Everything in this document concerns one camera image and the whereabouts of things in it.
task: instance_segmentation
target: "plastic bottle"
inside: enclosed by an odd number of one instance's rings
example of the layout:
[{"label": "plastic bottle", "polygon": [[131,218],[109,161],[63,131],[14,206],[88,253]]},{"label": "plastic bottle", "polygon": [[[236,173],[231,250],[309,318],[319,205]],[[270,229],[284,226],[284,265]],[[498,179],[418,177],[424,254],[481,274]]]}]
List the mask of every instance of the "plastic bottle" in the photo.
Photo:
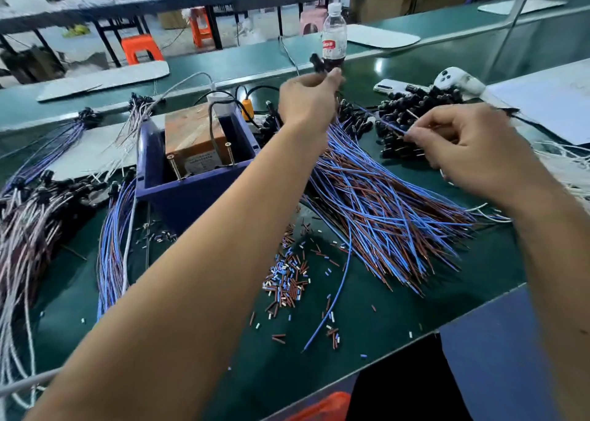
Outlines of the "plastic bottle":
[{"label": "plastic bottle", "polygon": [[328,72],[341,67],[346,57],[346,21],[342,17],[342,4],[328,4],[328,17],[321,32],[322,57]]}]

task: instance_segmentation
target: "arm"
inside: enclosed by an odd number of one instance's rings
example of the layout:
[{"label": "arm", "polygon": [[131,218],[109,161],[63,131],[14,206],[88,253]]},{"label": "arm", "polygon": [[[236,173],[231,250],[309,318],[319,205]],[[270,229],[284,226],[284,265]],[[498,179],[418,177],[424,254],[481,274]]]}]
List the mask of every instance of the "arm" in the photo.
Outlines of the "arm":
[{"label": "arm", "polygon": [[27,421],[199,415],[327,146],[340,70],[321,80],[281,87],[285,126],[88,333]]},{"label": "arm", "polygon": [[[440,134],[453,139],[452,144]],[[590,217],[487,105],[442,106],[407,134],[454,184],[514,222],[565,419],[590,418]]]}]

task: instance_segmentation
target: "hand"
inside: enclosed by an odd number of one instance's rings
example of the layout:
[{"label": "hand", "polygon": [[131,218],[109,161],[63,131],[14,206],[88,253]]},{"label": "hand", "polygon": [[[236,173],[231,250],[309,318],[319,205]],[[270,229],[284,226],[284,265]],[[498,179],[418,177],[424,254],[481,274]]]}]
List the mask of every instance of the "hand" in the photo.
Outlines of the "hand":
[{"label": "hand", "polygon": [[435,107],[405,139],[423,148],[431,166],[453,184],[508,211],[531,204],[548,187],[559,187],[506,114],[487,104]]},{"label": "hand", "polygon": [[328,146],[326,130],[336,116],[335,93],[343,82],[342,71],[297,76],[283,83],[278,113],[285,127],[293,127],[310,142]]}]

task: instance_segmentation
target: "bottle cap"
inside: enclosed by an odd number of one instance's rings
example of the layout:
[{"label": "bottle cap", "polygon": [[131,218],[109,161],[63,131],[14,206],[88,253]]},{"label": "bottle cap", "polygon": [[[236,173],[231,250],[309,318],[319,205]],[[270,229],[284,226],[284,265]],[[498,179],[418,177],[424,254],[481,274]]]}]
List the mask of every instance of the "bottle cap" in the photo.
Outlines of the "bottle cap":
[{"label": "bottle cap", "polygon": [[342,12],[342,4],[340,2],[332,2],[328,4],[328,14],[335,15]]}]

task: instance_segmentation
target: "pink stool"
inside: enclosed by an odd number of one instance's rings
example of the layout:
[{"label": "pink stool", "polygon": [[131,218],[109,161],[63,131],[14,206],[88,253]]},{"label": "pink stool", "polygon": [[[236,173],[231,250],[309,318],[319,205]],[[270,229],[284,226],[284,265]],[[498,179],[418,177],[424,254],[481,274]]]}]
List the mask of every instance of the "pink stool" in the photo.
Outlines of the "pink stool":
[{"label": "pink stool", "polygon": [[324,28],[326,17],[328,17],[328,10],[325,8],[304,11],[299,20],[299,34],[303,36],[309,33],[319,33]]}]

